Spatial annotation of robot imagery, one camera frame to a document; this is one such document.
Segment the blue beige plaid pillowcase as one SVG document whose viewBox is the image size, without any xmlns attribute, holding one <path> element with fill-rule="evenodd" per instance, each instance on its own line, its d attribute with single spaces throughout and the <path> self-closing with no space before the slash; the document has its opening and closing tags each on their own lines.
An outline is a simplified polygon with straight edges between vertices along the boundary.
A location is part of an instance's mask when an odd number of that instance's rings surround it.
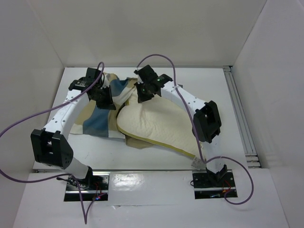
<svg viewBox="0 0 304 228">
<path fill-rule="evenodd" d="M 70 131 L 73 135 L 90 135 L 95 137 L 124 139 L 129 147 L 144 149 L 154 144 L 132 138 L 118 130 L 117 117 L 126 105 L 129 97 L 136 91 L 135 79 L 120 80 L 115 74 L 108 74 L 114 100 L 115 110 L 99 109 L 95 101 L 89 104 L 79 114 Z"/>
</svg>

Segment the cream pillow with duck patch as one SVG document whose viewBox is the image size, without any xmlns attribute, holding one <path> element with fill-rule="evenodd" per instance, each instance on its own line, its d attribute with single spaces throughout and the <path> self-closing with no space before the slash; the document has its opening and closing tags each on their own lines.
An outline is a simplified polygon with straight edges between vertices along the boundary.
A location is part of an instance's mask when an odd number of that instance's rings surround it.
<svg viewBox="0 0 304 228">
<path fill-rule="evenodd" d="M 118 130 L 132 138 L 172 149 L 192 159 L 199 149 L 187 113 L 173 102 L 156 96 L 138 103 L 133 92 L 117 117 Z"/>
</svg>

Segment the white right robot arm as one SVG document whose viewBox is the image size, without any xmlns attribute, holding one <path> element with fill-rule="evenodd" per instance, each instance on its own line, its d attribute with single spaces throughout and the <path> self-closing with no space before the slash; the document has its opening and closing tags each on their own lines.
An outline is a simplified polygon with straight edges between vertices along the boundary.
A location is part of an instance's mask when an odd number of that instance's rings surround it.
<svg viewBox="0 0 304 228">
<path fill-rule="evenodd" d="M 158 95 L 187 112 L 190 116 L 192 133 L 198 142 L 202 143 L 204 149 L 202 157 L 207 162 L 208 183 L 212 186 L 222 183 L 228 169 L 220 157 L 218 136 L 222 123 L 217 104 L 193 96 L 166 74 L 158 76 L 150 65 L 136 69 L 134 73 L 137 75 L 135 86 L 138 103 L 149 101 Z"/>
</svg>

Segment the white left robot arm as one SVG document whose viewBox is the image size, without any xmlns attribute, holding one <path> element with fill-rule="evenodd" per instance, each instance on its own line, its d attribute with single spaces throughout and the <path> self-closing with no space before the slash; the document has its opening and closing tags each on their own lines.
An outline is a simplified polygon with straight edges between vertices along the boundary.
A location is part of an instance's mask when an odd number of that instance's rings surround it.
<svg viewBox="0 0 304 228">
<path fill-rule="evenodd" d="M 30 136 L 35 161 L 71 174 L 84 190 L 91 188 L 98 178 L 91 167 L 74 157 L 68 136 L 90 101 L 95 101 L 99 109 L 115 109 L 109 75 L 102 70 L 88 68 L 85 77 L 74 80 L 53 118 L 41 130 L 33 130 Z"/>
</svg>

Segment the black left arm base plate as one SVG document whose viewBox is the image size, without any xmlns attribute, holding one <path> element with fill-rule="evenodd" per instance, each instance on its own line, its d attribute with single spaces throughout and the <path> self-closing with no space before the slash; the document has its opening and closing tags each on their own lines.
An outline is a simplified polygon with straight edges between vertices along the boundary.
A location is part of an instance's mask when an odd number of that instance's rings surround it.
<svg viewBox="0 0 304 228">
<path fill-rule="evenodd" d="M 99 174 L 90 185 L 84 185 L 79 181 L 83 201 L 108 201 L 109 177 L 109 174 Z M 66 183 L 64 202 L 80 201 L 79 191 L 74 179 L 71 177 L 57 177 L 57 180 Z"/>
</svg>

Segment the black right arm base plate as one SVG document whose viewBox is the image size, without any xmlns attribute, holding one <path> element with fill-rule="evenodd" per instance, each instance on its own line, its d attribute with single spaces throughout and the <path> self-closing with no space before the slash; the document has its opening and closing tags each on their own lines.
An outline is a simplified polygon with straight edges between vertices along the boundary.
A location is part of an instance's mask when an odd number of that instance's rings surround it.
<svg viewBox="0 0 304 228">
<path fill-rule="evenodd" d="M 194 197 L 200 199 L 237 198 L 236 184 L 231 171 L 216 183 L 212 183 L 206 172 L 193 172 L 190 185 L 194 188 Z"/>
</svg>

